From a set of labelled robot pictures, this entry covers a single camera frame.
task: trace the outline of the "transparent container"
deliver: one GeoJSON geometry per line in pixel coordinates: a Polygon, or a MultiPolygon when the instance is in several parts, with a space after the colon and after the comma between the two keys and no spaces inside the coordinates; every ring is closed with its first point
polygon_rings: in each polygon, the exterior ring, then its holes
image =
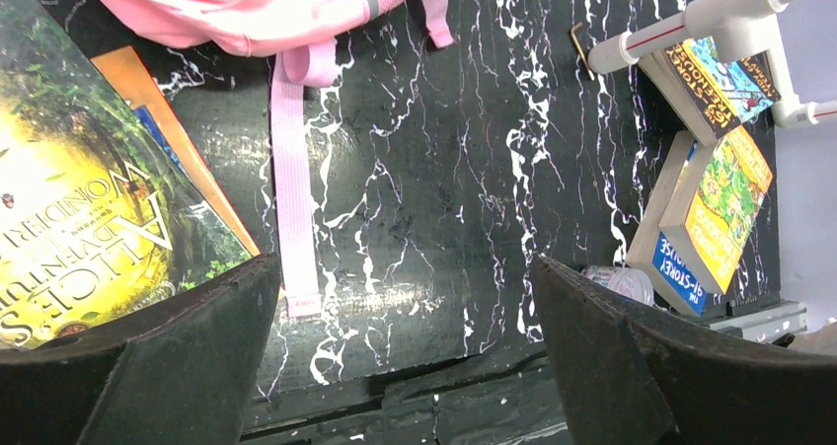
{"type": "Polygon", "coordinates": [[[639,269],[613,265],[589,265],[581,273],[617,294],[653,306],[651,279],[639,269]]]}

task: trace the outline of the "large hardcover book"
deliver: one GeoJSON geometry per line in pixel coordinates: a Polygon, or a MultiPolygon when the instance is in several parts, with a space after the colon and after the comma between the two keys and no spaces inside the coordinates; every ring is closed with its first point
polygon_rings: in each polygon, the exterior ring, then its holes
{"type": "Polygon", "coordinates": [[[706,303],[707,293],[701,287],[668,238],[659,230],[659,220],[699,147],[689,131],[680,131],[668,150],[643,219],[628,249],[626,261],[630,267],[645,272],[654,291],[677,312],[697,317],[706,303]]]}
{"type": "Polygon", "coordinates": [[[251,254],[257,255],[259,248],[134,49],[130,46],[119,48],[91,61],[134,108],[163,149],[174,156],[181,170],[186,172],[239,241],[251,254]]]}
{"type": "Polygon", "coordinates": [[[36,347],[250,257],[38,0],[0,0],[0,342],[36,347]]]}
{"type": "Polygon", "coordinates": [[[659,225],[701,285],[724,294],[773,173],[743,126],[711,149],[692,157],[659,225]]]}
{"type": "Polygon", "coordinates": [[[703,145],[714,145],[779,100],[764,55],[724,63],[711,37],[640,59],[640,68],[703,145]]]}

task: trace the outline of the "gray wall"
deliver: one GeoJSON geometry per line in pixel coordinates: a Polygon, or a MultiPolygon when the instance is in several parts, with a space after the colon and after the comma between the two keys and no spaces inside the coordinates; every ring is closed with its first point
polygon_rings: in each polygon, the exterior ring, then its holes
{"type": "MultiPolygon", "coordinates": [[[[803,102],[837,100],[837,0],[799,0],[779,15],[803,102]]],[[[837,122],[777,129],[782,296],[808,308],[808,329],[837,317],[837,122]]]]}

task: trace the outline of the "red line on pipe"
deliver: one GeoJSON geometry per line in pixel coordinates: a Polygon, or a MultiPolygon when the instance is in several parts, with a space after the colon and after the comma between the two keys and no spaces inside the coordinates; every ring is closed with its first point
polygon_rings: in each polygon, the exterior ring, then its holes
{"type": "Polygon", "coordinates": [[[640,45],[643,45],[643,44],[645,44],[645,43],[649,43],[649,42],[651,42],[652,40],[657,40],[657,39],[658,39],[658,38],[660,38],[660,37],[665,37],[665,36],[668,36],[669,34],[676,33],[677,31],[680,31],[681,29],[683,29],[683,27],[684,27],[684,26],[682,26],[682,25],[681,25],[681,26],[677,26],[677,27],[676,27],[676,28],[674,28],[674,29],[669,29],[668,31],[666,31],[666,32],[664,32],[664,33],[657,34],[656,36],[649,37],[649,38],[647,38],[647,39],[645,39],[645,40],[643,40],[643,41],[641,41],[641,42],[637,42],[637,43],[635,43],[635,44],[633,44],[633,45],[630,45],[630,46],[629,46],[628,48],[626,48],[625,50],[631,50],[632,48],[636,48],[636,47],[639,47],[640,45]]]}

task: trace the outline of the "table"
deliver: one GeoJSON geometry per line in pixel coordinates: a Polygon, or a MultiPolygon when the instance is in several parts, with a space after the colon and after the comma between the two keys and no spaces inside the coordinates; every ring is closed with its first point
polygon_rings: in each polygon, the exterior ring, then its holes
{"type": "MultiPolygon", "coordinates": [[[[275,251],[269,59],[166,48],[98,0],[42,1],[88,56],[136,47],[257,243],[275,251]]],[[[277,313],[253,429],[305,409],[283,401],[294,391],[327,409],[353,379],[537,343],[533,256],[619,262],[637,229],[682,124],[636,68],[589,81],[568,31],[584,23],[590,46],[684,0],[450,1],[452,47],[428,48],[411,0],[340,36],[340,78],[310,92],[326,314],[277,313]]],[[[765,117],[749,127],[775,173],[765,117]]],[[[708,315],[778,291],[776,210],[773,184],[733,288],[708,315]]]]}

